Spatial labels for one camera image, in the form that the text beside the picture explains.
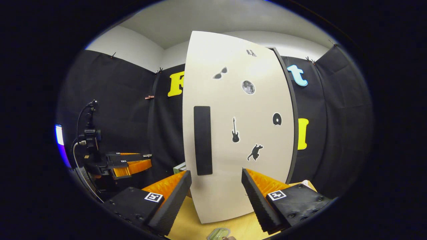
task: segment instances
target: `white ceiling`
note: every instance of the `white ceiling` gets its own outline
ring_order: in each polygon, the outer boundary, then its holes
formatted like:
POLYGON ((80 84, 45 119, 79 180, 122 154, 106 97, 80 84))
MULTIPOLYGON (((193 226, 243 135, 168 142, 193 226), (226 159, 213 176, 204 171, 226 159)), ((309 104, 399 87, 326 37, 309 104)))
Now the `white ceiling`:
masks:
POLYGON ((120 26, 134 30, 163 49, 207 32, 268 31, 305 38, 330 48, 333 40, 299 15, 264 0, 165 0, 151 5, 120 26))

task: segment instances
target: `monitor screen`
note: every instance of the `monitor screen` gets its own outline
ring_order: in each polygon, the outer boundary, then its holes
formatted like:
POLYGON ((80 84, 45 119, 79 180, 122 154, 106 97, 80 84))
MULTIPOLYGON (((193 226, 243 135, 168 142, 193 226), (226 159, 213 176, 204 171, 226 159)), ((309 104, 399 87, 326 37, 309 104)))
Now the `monitor screen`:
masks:
POLYGON ((56 132, 56 142, 58 143, 58 149, 59 149, 59 152, 61 153, 62 160, 64 161, 64 164, 68 168, 71 168, 70 161, 68 160, 67 154, 65 152, 64 139, 62 137, 62 126, 59 124, 56 124, 55 132, 56 132))

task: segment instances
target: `moon sticker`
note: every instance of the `moon sticker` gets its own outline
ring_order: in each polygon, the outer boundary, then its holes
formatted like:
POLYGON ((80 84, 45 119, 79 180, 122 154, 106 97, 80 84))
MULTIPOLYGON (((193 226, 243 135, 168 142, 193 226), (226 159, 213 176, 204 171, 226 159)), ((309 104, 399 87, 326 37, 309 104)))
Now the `moon sticker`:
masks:
POLYGON ((273 115, 273 124, 274 125, 282 125, 282 117, 278 112, 274 113, 273 115))
POLYGON ((255 86, 248 80, 242 82, 242 89, 249 95, 253 95, 255 93, 255 86))

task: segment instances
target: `white board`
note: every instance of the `white board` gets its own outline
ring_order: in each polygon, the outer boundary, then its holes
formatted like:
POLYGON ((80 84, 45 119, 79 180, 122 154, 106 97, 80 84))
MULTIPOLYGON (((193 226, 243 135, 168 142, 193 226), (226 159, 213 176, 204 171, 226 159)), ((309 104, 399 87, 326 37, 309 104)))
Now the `white board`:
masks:
POLYGON ((242 168, 285 182, 294 150, 292 102, 280 62, 272 50, 258 44, 193 31, 184 81, 184 154, 200 222, 217 222, 253 212, 241 183, 242 168), (244 81, 250 81, 254 87, 243 84, 244 81), (194 106, 211 108, 210 175, 197 174, 194 106), (281 125, 273 124, 275 113, 279 113, 281 125), (239 134, 236 143, 232 132, 239 134), (258 150, 256 160, 253 156, 248 160, 256 144, 263 148, 258 150))

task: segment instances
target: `black rectangular pad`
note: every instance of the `black rectangular pad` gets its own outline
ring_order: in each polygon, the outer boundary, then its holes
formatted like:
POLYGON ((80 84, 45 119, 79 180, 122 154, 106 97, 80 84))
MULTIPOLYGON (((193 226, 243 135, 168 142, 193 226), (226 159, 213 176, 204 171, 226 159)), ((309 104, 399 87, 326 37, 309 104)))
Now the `black rectangular pad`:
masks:
POLYGON ((211 107, 194 106, 197 175, 212 174, 211 107))
POLYGON ((329 198, 304 184, 269 193, 266 198, 273 209, 291 226, 312 216, 330 202, 329 198))
POLYGON ((104 202, 104 206, 141 228, 151 220, 163 201, 164 197, 161 194, 128 187, 104 202))

